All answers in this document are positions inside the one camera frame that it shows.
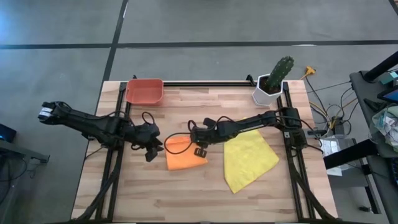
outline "orange towel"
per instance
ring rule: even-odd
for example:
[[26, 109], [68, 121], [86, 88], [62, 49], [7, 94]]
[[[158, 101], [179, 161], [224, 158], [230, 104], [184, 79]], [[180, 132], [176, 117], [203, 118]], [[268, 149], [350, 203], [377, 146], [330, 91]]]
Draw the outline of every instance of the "orange towel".
[[[188, 147], [191, 143], [189, 136], [173, 136], [166, 142], [167, 149], [171, 152], [180, 152]], [[194, 155], [198, 145], [192, 143], [189, 149], [177, 155], [173, 155], [166, 151], [166, 161], [168, 170], [188, 169], [207, 163], [206, 158]]]

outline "green cactus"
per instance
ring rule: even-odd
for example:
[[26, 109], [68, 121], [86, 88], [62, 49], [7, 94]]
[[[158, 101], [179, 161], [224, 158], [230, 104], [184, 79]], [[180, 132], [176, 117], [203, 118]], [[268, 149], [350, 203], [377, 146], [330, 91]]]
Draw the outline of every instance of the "green cactus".
[[291, 56], [286, 56], [280, 59], [265, 81], [263, 90], [268, 93], [272, 93], [276, 88], [279, 88], [281, 81], [291, 71], [293, 64], [294, 59]]

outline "white hexagonal planter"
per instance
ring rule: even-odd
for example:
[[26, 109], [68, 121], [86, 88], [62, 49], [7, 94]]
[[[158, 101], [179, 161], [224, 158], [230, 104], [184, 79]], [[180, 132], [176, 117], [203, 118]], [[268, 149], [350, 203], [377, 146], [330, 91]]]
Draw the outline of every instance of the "white hexagonal planter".
[[257, 86], [256, 89], [254, 90], [252, 96], [254, 103], [257, 104], [258, 106], [269, 106], [273, 102], [276, 101], [276, 99], [282, 94], [283, 92], [283, 82], [280, 83], [280, 91], [277, 93], [273, 94], [268, 94], [265, 91], [262, 91], [260, 89], [260, 79], [262, 77], [268, 77], [269, 74], [267, 75], [260, 75], [259, 78], [257, 79]]

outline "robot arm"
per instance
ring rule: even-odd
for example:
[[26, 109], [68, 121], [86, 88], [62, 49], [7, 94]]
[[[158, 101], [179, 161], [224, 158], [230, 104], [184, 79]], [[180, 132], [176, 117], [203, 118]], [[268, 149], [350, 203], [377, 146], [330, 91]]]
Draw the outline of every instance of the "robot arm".
[[94, 137], [104, 147], [115, 147], [120, 140], [130, 142], [133, 150], [147, 149], [146, 161], [150, 162], [157, 152], [163, 150], [162, 142], [156, 137], [160, 131], [155, 123], [145, 122], [134, 125], [129, 118], [119, 116], [95, 116], [73, 110], [66, 103], [55, 101], [44, 102], [39, 113], [39, 121], [44, 124], [62, 124], [80, 131], [89, 139]]
[[305, 133], [302, 130], [301, 119], [296, 108], [281, 108], [279, 111], [266, 111], [263, 114], [233, 121], [227, 118], [227, 121], [214, 121], [205, 118], [203, 124], [207, 128], [199, 128], [194, 121], [188, 122], [191, 142], [197, 144], [200, 148], [195, 150], [195, 155], [206, 157], [206, 149], [209, 144], [216, 144], [235, 138], [239, 133], [272, 126], [281, 131], [289, 131], [292, 135], [292, 143], [295, 147], [303, 148], [307, 144]]

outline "wooden table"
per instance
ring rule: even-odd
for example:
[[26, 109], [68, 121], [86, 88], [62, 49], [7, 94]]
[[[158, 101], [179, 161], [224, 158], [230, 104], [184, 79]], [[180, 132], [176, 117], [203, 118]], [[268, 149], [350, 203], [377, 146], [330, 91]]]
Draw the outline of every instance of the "wooden table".
[[[97, 115], [114, 111], [120, 82], [105, 82]], [[314, 126], [303, 81], [289, 81], [293, 106], [300, 117]], [[265, 112], [252, 100], [253, 87], [165, 87], [159, 107], [132, 106], [131, 118], [141, 124], [141, 113], [154, 115], [164, 139], [187, 131], [187, 121], [201, 124], [203, 118], [233, 119]], [[270, 110], [277, 108], [276, 103]], [[224, 180], [223, 144], [208, 148], [207, 165], [193, 169], [168, 171], [165, 154], [152, 162], [145, 161], [145, 150], [132, 151], [126, 144], [119, 180], [114, 222], [276, 222], [296, 221], [292, 186], [289, 178], [282, 133], [276, 128], [259, 130], [279, 156], [279, 163], [269, 172], [236, 194]], [[308, 140], [318, 145], [317, 141]], [[98, 149], [91, 142], [87, 153]], [[310, 188], [330, 214], [337, 217], [335, 203], [322, 154], [312, 148], [303, 150]], [[100, 189], [106, 150], [90, 156], [83, 166], [72, 218], [78, 217]], [[302, 207], [306, 210], [303, 193]], [[104, 214], [108, 211], [107, 199]]]

